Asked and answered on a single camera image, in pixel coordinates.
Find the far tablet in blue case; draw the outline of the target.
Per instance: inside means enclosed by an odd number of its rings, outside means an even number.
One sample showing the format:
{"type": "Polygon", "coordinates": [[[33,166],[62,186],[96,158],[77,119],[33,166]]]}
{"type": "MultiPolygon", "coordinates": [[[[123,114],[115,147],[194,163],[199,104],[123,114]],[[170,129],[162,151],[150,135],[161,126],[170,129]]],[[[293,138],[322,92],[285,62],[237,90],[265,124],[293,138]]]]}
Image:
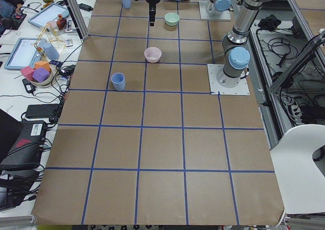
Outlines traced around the far tablet in blue case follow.
{"type": "Polygon", "coordinates": [[[47,22],[58,19],[59,14],[64,18],[70,15],[66,7],[53,3],[41,10],[35,16],[29,18],[28,23],[36,27],[44,27],[47,22]]]}

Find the beige bowl of foam blocks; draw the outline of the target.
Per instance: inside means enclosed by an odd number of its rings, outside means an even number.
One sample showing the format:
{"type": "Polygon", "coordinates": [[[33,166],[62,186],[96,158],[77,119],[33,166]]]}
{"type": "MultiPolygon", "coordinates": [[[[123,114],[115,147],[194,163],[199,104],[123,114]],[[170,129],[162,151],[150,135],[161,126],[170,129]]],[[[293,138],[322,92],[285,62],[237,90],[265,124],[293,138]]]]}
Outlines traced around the beige bowl of foam blocks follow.
{"type": "Polygon", "coordinates": [[[53,78],[53,75],[54,75],[54,72],[53,72],[53,70],[51,69],[51,71],[50,71],[50,75],[49,75],[49,77],[45,80],[45,81],[43,81],[43,82],[37,82],[36,80],[32,80],[31,81],[31,83],[34,85],[34,86],[36,86],[36,87],[48,87],[49,85],[50,85],[50,82],[51,82],[51,80],[52,80],[52,78],[53,78]]]}

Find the pink foam cube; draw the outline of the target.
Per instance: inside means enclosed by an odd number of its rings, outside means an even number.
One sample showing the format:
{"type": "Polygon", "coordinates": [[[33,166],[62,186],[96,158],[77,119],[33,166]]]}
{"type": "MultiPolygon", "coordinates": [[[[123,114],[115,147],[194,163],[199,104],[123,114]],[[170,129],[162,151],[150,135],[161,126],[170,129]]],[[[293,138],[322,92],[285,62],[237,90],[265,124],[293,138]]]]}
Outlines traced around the pink foam cube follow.
{"type": "Polygon", "coordinates": [[[30,67],[30,66],[26,66],[24,68],[22,68],[20,70],[21,74],[23,75],[24,78],[26,78],[28,81],[32,81],[33,80],[33,74],[34,74],[35,69],[30,67]]]}

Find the tablet in blue case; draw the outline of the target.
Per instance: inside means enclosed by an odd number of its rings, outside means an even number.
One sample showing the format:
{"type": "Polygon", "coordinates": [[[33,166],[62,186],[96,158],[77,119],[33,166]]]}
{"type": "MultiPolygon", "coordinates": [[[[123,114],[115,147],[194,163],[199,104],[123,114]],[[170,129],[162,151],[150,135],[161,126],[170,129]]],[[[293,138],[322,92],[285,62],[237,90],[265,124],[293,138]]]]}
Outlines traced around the tablet in blue case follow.
{"type": "Polygon", "coordinates": [[[47,22],[58,19],[59,14],[64,18],[70,15],[66,7],[53,3],[41,10],[35,16],[29,18],[28,23],[36,27],[44,27],[47,22]]]}
{"type": "Polygon", "coordinates": [[[47,41],[41,39],[37,42],[37,47],[35,47],[36,42],[37,38],[19,38],[4,68],[6,70],[21,70],[27,66],[33,68],[34,63],[40,61],[42,58],[37,48],[41,48],[44,51],[43,47],[47,41]]]}

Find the black cloth bundle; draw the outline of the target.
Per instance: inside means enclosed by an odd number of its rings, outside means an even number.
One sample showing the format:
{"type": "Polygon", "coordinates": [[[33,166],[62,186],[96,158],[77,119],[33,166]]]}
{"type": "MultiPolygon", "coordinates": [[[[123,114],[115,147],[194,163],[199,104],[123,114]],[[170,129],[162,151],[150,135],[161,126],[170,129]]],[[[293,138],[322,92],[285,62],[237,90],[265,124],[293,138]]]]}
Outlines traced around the black cloth bundle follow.
{"type": "Polygon", "coordinates": [[[270,16],[261,19],[258,27],[261,29],[266,29],[269,31],[273,31],[277,29],[277,27],[281,24],[281,20],[279,20],[275,15],[271,14],[270,16]]]}

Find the light blue bottle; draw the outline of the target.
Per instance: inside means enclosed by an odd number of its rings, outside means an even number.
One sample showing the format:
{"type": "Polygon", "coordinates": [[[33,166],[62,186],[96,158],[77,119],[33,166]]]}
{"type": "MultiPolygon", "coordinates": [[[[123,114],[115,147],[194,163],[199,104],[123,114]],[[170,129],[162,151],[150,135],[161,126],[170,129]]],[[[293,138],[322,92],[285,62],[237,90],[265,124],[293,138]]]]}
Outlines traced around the light blue bottle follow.
{"type": "Polygon", "coordinates": [[[59,58],[59,53],[56,48],[51,43],[44,43],[43,45],[45,54],[50,60],[57,60],[59,58]]]}

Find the white chair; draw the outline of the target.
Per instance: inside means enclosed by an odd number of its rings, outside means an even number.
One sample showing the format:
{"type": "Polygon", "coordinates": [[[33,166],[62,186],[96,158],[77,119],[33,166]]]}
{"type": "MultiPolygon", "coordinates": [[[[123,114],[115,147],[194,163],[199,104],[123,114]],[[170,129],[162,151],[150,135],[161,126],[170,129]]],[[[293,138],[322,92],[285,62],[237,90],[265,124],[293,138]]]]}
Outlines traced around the white chair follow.
{"type": "Polygon", "coordinates": [[[324,126],[289,129],[270,151],[287,214],[324,212],[324,175],[313,153],[324,146],[324,126]]]}

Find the brown glass bottle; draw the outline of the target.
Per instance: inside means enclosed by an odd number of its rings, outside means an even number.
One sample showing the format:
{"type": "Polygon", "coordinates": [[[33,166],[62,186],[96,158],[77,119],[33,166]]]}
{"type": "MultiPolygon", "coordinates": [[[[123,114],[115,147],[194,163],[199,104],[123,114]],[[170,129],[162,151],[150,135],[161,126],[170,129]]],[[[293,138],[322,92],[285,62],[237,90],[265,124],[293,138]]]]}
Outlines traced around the brown glass bottle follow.
{"type": "Polygon", "coordinates": [[[58,30],[63,30],[66,24],[67,24],[66,18],[64,18],[61,14],[58,14],[58,19],[56,21],[58,30]]]}

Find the small remote control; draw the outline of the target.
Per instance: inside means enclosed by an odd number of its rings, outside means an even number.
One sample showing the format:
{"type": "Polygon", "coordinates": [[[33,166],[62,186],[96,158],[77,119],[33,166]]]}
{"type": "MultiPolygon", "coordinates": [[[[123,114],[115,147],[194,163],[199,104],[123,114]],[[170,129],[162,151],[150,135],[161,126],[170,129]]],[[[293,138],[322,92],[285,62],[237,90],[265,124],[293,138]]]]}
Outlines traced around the small remote control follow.
{"type": "Polygon", "coordinates": [[[64,43],[66,47],[72,47],[74,45],[72,39],[65,39],[64,43]]]}

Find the black laptop charger brick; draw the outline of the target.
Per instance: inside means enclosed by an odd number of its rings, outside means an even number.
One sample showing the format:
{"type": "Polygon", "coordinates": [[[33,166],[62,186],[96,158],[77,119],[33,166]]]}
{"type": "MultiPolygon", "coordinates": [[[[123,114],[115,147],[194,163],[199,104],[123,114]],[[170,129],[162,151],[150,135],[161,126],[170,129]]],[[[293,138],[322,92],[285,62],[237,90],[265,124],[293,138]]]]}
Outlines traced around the black laptop charger brick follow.
{"type": "Polygon", "coordinates": [[[35,92],[36,90],[35,86],[28,79],[24,78],[22,80],[22,83],[27,93],[33,94],[35,92]]]}

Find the orange foam cube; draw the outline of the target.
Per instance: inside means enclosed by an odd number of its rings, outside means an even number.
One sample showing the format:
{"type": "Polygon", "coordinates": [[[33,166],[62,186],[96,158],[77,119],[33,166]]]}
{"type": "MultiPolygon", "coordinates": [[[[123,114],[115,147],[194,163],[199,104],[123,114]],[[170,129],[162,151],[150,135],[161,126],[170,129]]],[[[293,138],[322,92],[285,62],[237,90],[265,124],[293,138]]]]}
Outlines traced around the orange foam cube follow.
{"type": "Polygon", "coordinates": [[[40,61],[37,61],[34,63],[34,69],[37,70],[39,68],[44,68],[46,69],[48,72],[51,71],[51,67],[50,67],[50,64],[49,62],[47,61],[43,61],[43,60],[40,60],[40,61]]]}

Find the aluminium frame post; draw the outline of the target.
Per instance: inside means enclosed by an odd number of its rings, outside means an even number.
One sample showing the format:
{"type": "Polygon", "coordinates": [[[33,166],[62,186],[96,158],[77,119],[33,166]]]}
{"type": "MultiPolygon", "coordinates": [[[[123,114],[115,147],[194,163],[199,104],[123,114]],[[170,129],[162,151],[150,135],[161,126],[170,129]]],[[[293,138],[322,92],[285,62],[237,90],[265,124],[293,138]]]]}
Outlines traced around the aluminium frame post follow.
{"type": "Polygon", "coordinates": [[[80,39],[86,40],[89,32],[79,9],[77,0],[64,0],[80,39]]]}

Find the green bowl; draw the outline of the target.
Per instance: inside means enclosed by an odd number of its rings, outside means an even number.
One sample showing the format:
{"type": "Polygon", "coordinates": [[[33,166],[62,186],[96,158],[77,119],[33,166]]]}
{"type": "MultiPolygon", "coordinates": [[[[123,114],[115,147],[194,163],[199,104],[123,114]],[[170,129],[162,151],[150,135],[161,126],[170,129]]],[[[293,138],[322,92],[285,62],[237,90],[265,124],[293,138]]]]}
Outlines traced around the green bowl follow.
{"type": "Polygon", "coordinates": [[[165,14],[164,20],[167,26],[176,26],[179,23],[180,17],[177,13],[169,12],[165,14]]]}

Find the black power adapter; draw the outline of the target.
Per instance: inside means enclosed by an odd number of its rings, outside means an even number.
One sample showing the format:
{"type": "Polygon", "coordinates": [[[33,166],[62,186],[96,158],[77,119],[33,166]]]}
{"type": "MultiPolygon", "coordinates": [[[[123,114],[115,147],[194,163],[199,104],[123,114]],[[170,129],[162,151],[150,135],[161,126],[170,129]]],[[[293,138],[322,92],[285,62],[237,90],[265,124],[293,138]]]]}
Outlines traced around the black power adapter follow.
{"type": "Polygon", "coordinates": [[[58,104],[28,105],[25,117],[29,119],[50,118],[57,108],[58,104]]]}

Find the black electronics box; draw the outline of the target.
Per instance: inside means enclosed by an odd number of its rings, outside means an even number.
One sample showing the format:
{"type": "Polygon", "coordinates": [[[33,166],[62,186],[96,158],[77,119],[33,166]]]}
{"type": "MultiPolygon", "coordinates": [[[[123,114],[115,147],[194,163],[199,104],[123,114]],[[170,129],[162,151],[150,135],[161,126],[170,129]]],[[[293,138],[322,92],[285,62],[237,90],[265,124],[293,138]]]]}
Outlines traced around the black electronics box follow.
{"type": "Polygon", "coordinates": [[[22,171],[39,166],[46,139],[43,120],[22,121],[1,127],[1,170],[22,171]]]}

